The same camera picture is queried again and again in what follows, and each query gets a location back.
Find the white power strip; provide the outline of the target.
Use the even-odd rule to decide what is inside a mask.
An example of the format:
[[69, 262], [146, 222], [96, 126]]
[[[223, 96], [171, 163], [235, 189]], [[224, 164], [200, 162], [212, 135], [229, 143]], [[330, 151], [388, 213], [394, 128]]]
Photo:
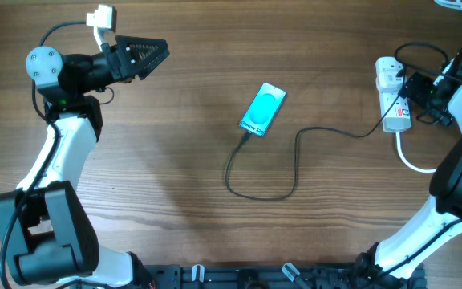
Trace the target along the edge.
[[[403, 65], [394, 57], [381, 57], [375, 62], [375, 72], [403, 71]], [[389, 133], [404, 132], [411, 127], [411, 117], [407, 99], [399, 96], [397, 92], [379, 92], [380, 113], [383, 131]]]

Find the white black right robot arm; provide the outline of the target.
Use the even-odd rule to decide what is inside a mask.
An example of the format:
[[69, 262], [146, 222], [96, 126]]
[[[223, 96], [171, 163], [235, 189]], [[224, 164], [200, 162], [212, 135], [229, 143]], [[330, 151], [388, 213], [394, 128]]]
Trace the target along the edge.
[[442, 71], [416, 68], [400, 95], [425, 108], [436, 121], [455, 121], [461, 138], [434, 171], [423, 207], [398, 232], [356, 259], [351, 278], [364, 279], [368, 286], [401, 288], [418, 265], [462, 234], [462, 49], [445, 60]]

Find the black mounting rail base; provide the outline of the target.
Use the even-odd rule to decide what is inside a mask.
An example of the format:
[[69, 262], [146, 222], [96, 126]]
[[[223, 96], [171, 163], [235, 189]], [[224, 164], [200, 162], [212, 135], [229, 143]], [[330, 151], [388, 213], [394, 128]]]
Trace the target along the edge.
[[282, 267], [181, 267], [146, 266], [151, 275], [142, 287], [157, 289], [246, 289], [246, 288], [380, 288], [380, 283], [369, 284], [365, 278], [352, 280], [352, 263], [320, 263], [314, 266], [297, 266], [299, 275], [290, 279]]

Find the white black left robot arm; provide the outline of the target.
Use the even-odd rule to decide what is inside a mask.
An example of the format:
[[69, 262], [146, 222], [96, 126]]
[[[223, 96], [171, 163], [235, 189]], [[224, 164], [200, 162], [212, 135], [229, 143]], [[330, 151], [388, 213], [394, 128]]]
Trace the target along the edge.
[[96, 55], [40, 45], [26, 58], [33, 91], [44, 97], [47, 139], [31, 171], [0, 193], [2, 285], [153, 288], [132, 253], [99, 244], [77, 196], [84, 163], [103, 127], [94, 92], [146, 78], [169, 55], [163, 39], [119, 36]]

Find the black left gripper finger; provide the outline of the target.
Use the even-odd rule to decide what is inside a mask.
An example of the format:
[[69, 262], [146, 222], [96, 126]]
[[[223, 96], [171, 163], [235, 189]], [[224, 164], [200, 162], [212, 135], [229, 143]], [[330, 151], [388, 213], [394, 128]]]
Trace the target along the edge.
[[165, 49], [157, 57], [151, 60], [146, 67], [144, 67], [139, 73], [139, 79], [143, 80], [149, 76], [164, 60], [170, 56], [170, 51]]
[[121, 65], [120, 72], [124, 77], [138, 76], [151, 60], [167, 49], [167, 42], [164, 39], [117, 35], [115, 40], [116, 53]]

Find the white charger plug adapter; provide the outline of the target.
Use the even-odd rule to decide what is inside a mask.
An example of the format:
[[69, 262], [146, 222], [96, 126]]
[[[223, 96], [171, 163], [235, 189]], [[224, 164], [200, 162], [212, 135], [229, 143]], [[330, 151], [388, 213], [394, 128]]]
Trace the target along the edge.
[[399, 71], [380, 71], [376, 76], [376, 87], [379, 92], [397, 92], [403, 86], [404, 74]]

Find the Galaxy S25 smartphone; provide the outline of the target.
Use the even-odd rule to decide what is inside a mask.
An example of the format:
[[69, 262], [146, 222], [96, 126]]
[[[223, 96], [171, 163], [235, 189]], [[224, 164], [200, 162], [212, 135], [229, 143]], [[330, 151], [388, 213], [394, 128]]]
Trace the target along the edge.
[[286, 91], [270, 83], [263, 83], [239, 126], [258, 137], [263, 137], [286, 98]]

